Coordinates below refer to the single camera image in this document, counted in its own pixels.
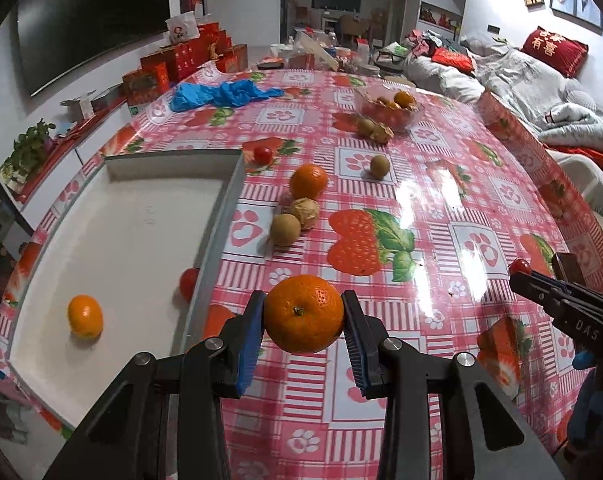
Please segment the black television screen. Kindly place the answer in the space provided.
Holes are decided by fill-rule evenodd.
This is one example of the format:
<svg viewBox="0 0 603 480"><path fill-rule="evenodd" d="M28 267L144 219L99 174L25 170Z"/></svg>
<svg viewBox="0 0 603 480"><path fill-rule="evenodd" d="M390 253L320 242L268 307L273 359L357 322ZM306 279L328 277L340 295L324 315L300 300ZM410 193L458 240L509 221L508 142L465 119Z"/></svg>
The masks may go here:
<svg viewBox="0 0 603 480"><path fill-rule="evenodd" d="M160 34L169 0L18 0L21 75L34 96L93 58Z"/></svg>

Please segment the red embroidered cushion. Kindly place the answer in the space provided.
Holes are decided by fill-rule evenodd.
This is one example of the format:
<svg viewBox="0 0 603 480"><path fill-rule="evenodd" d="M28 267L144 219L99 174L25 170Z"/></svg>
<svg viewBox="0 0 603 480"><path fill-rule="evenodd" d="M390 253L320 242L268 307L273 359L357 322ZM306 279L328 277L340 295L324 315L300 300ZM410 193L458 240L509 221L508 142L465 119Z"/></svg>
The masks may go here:
<svg viewBox="0 0 603 480"><path fill-rule="evenodd" d="M565 78L574 78L587 60L589 47L538 26L525 40L522 51L551 66Z"/></svg>

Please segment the walnut beside bowl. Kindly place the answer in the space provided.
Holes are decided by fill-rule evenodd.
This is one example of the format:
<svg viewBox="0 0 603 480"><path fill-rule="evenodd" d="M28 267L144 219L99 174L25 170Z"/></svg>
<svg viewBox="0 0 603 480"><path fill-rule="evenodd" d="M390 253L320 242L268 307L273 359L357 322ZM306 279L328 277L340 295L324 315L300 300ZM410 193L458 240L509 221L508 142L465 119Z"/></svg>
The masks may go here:
<svg viewBox="0 0 603 480"><path fill-rule="evenodd" d="M394 136L393 129L384 124L376 124L371 132L371 140L381 145L386 145Z"/></svg>

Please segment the glass fruit bowl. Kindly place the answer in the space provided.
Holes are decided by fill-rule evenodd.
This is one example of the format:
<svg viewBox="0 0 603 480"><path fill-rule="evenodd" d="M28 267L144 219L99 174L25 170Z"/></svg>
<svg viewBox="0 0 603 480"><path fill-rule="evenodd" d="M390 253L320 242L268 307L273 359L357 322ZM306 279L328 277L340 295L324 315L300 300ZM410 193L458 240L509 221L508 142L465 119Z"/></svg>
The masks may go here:
<svg viewBox="0 0 603 480"><path fill-rule="evenodd" d="M394 102L394 95L400 91L412 94L416 99L416 107L402 110ZM416 91L411 87L398 87L391 84L381 86L358 87L355 89L357 112L373 122L381 122L395 133L408 131L424 114L424 105L417 99Z"/></svg>

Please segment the brown kiwi mid table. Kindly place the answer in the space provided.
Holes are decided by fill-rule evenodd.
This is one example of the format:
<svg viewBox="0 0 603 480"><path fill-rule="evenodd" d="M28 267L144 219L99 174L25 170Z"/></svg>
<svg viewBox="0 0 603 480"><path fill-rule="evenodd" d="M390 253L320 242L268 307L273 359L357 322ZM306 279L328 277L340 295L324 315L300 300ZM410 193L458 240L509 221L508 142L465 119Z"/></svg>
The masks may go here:
<svg viewBox="0 0 603 480"><path fill-rule="evenodd" d="M375 155L370 160L370 174L377 180L383 180L390 170L390 162L385 155Z"/></svg>

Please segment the orange in bowl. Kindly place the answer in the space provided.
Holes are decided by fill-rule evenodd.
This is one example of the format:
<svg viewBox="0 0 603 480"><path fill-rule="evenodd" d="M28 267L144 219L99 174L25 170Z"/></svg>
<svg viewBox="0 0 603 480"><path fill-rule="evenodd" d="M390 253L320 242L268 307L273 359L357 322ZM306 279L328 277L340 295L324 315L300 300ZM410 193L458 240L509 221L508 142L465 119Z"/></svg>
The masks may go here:
<svg viewBox="0 0 603 480"><path fill-rule="evenodd" d="M411 93L400 90L394 95L394 102L397 106L401 107L402 110L412 110L416 107L416 99Z"/></svg>

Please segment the green potted plant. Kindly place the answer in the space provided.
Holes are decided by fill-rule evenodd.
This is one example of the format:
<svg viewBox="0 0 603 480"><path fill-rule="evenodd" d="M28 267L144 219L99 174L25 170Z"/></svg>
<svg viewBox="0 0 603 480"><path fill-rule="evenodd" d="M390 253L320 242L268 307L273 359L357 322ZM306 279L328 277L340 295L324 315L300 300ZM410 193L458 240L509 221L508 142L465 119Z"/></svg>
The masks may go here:
<svg viewBox="0 0 603 480"><path fill-rule="evenodd" d="M0 168L0 177L6 188L19 194L29 179L38 173L54 148L50 133L56 129L52 122L40 119L13 142L13 151Z"/></svg>

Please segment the orange mandarin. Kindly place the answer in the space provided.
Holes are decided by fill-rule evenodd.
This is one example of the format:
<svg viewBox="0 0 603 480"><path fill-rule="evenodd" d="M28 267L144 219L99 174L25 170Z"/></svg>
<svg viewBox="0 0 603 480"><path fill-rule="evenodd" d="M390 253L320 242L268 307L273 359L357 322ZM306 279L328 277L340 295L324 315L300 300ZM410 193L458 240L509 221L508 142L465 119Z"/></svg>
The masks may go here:
<svg viewBox="0 0 603 480"><path fill-rule="evenodd" d="M290 195L299 200L310 198L317 200L327 186L326 171L317 165L304 164L300 166L289 179L288 188Z"/></svg>
<svg viewBox="0 0 603 480"><path fill-rule="evenodd" d="M96 339L103 332L103 311L91 296L74 296L67 307L67 318L71 333L79 338Z"/></svg>
<svg viewBox="0 0 603 480"><path fill-rule="evenodd" d="M338 290L323 278L286 278L267 294L263 326L278 348L292 354L317 353L339 337L344 305Z"/></svg>

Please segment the kiwi beside bowl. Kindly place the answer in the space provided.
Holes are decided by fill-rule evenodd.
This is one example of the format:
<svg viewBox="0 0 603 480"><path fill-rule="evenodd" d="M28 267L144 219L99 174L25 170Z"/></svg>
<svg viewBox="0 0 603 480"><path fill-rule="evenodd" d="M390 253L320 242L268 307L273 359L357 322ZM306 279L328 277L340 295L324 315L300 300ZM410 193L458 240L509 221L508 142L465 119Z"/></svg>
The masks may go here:
<svg viewBox="0 0 603 480"><path fill-rule="evenodd" d="M369 138L374 130L376 124L370 118L359 117L357 120L357 131L359 136L363 136L364 138Z"/></svg>

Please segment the red gift boxes stack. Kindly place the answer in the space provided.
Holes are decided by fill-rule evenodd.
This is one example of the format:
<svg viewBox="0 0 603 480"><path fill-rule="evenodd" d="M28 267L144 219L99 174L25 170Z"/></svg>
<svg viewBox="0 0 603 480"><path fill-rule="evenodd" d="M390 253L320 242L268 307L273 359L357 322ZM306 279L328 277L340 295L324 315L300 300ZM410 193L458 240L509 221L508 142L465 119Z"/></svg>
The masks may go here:
<svg viewBox="0 0 603 480"><path fill-rule="evenodd" d="M137 70L122 76L122 90L132 114L162 96L180 81L212 61L222 73L246 70L248 48L234 44L218 22L198 26L199 37L161 47L143 56Z"/></svg>

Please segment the brown kiwi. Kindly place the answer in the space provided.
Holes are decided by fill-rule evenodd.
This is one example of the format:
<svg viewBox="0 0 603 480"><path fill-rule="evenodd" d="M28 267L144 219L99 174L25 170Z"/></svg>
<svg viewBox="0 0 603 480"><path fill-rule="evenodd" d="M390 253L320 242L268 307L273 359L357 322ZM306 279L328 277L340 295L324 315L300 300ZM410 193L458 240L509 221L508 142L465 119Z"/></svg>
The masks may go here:
<svg viewBox="0 0 603 480"><path fill-rule="evenodd" d="M280 247L289 247L301 234L301 223L293 214L277 214L271 223L270 238Z"/></svg>

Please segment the blue plastic gloves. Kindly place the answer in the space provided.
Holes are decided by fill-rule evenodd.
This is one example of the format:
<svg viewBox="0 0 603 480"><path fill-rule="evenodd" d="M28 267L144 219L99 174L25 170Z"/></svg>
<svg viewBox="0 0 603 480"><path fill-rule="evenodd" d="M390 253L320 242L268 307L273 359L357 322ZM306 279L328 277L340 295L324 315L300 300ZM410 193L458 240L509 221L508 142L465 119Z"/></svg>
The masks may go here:
<svg viewBox="0 0 603 480"><path fill-rule="evenodd" d="M252 102L284 96L280 88L261 89L251 80L224 81L219 86L184 82L173 93L170 110L175 113L197 110L205 105L239 108Z"/></svg>

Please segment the wrinkled walnut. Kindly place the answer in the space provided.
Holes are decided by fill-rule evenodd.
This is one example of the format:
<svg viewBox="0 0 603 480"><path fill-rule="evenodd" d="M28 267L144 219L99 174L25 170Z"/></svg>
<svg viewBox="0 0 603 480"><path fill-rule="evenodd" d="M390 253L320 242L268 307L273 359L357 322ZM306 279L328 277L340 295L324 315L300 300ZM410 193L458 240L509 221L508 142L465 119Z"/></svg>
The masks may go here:
<svg viewBox="0 0 603 480"><path fill-rule="evenodd" d="M288 214L292 214L300 223L303 231L312 230L320 217L319 203L311 198L303 197L294 200L287 208Z"/></svg>

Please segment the red cherry tomato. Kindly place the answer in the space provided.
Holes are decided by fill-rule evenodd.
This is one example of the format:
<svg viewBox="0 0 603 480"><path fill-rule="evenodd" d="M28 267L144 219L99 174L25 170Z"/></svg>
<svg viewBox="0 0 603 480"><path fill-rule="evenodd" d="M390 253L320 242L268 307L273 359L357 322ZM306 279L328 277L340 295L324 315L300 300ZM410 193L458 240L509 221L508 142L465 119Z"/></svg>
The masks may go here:
<svg viewBox="0 0 603 480"><path fill-rule="evenodd" d="M271 148L263 145L256 146L252 150L252 156L254 156L254 163L259 167L269 166L273 159Z"/></svg>
<svg viewBox="0 0 603 480"><path fill-rule="evenodd" d="M179 281L179 291L186 302L191 302L199 274L198 268L186 269L182 272Z"/></svg>

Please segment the grey white bedding sofa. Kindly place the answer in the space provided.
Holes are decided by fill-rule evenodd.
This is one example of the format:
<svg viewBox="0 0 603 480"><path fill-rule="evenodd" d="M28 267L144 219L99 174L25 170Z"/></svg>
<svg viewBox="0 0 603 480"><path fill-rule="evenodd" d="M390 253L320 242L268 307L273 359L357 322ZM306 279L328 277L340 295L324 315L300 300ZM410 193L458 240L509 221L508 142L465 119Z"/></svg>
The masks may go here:
<svg viewBox="0 0 603 480"><path fill-rule="evenodd" d="M603 106L574 78L487 32L461 40L472 70L410 53L403 73L420 87L466 104L491 92L542 143L589 148L603 154Z"/></svg>

